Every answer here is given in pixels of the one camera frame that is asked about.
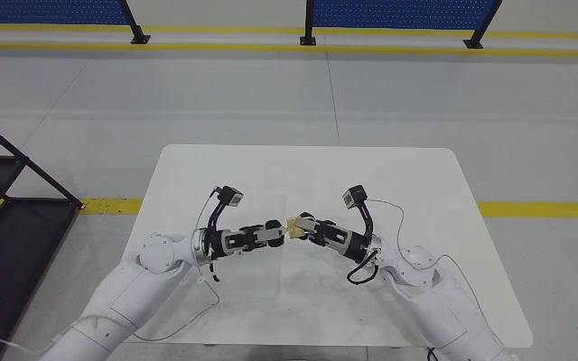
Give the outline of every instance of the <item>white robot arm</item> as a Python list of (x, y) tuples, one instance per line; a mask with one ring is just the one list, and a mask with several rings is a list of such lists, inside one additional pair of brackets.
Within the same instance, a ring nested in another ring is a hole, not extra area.
[(230, 187), (215, 191), (219, 204), (206, 228), (188, 236), (150, 235), (100, 283), (80, 318), (41, 361), (104, 361), (161, 308), (192, 267), (212, 266), (236, 251), (283, 245), (285, 228), (276, 220), (237, 232), (217, 230), (220, 213), (238, 205), (243, 194)]
[[(359, 264), (348, 275), (354, 284), (378, 275), (402, 307), (414, 315), (427, 341), (450, 360), (518, 360), (495, 337), (477, 302), (425, 248), (398, 249), (373, 235), (373, 221), (364, 204), (367, 198), (361, 186), (343, 195), (347, 208), (359, 209), (366, 225), (364, 235), (317, 220), (308, 213), (287, 220), (289, 235), (328, 246)], [(364, 266), (373, 268), (372, 276), (353, 281), (351, 276)], [(410, 296), (404, 287), (421, 293)]]

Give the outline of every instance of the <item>small object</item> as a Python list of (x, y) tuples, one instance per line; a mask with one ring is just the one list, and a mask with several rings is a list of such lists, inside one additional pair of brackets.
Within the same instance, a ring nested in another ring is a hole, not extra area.
[(297, 221), (297, 217), (292, 217), (287, 219), (287, 232), (289, 232), (289, 238), (301, 238), (302, 236), (306, 236), (305, 231), (302, 228), (299, 228), (295, 225)]
[(243, 193), (230, 186), (223, 188), (216, 188), (215, 191), (219, 194), (217, 199), (223, 202), (226, 206), (236, 207), (243, 199)]
[(363, 189), (363, 186), (355, 186), (349, 188), (345, 194), (343, 194), (343, 201), (345, 202), (345, 207), (347, 209), (352, 209), (354, 207), (361, 207), (363, 202), (368, 199), (368, 194)]

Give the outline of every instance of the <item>gray floor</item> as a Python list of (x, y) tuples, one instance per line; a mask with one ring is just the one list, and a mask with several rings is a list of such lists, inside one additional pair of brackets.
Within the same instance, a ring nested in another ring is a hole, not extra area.
[[(169, 143), (439, 146), (477, 200), (578, 200), (578, 65), (316, 54), (4, 53), (0, 130), (85, 198), (142, 198)], [(14, 195), (51, 195), (30, 173)], [(135, 217), (81, 216), (15, 336), (40, 347), (119, 261)], [(578, 219), (486, 219), (535, 335), (578, 360)], [(422, 360), (421, 349), (125, 344), (114, 360)], [(35, 359), (9, 350), (4, 360)]]

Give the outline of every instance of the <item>black frame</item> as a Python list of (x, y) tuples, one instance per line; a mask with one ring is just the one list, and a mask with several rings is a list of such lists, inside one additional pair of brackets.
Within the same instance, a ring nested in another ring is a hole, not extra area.
[[(4, 256), (0, 262), (0, 338), (10, 339), (84, 205), (2, 135), (0, 146), (12, 154), (0, 156), (0, 257)], [(25, 167), (66, 198), (7, 196)], [(0, 358), (4, 352), (5, 345), (0, 345)]]
[(126, 0), (118, 0), (118, 2), (120, 3), (120, 7), (122, 7), (123, 9), (123, 13), (125, 14), (125, 18), (128, 21), (130, 30), (133, 31), (133, 35), (135, 36), (130, 43), (147, 44), (148, 41), (151, 39), (151, 35), (145, 35), (143, 33), (143, 29), (141, 29), (140, 25), (136, 23), (135, 17), (133, 16), (133, 13), (130, 11), (130, 6), (128, 6)]
[(481, 28), (473, 32), (473, 35), (471, 36), (470, 39), (463, 40), (463, 43), (466, 44), (466, 47), (468, 49), (484, 49), (484, 47), (481, 46), (480, 43), (481, 38), (484, 36), (484, 33), (486, 33), (486, 30), (488, 30), (489, 24), (494, 19), (494, 16), (498, 12), (498, 9), (501, 5), (502, 0), (496, 0), (494, 2), (494, 5), (489, 10), (488, 16), (486, 16), (486, 19), (484, 19), (484, 23), (481, 25)]

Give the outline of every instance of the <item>blue mesh panel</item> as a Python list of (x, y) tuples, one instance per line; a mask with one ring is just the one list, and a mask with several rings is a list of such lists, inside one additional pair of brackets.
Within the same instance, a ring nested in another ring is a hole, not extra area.
[(0, 23), (127, 24), (118, 0), (0, 0)]
[(478, 30), (495, 0), (315, 0), (313, 26)]

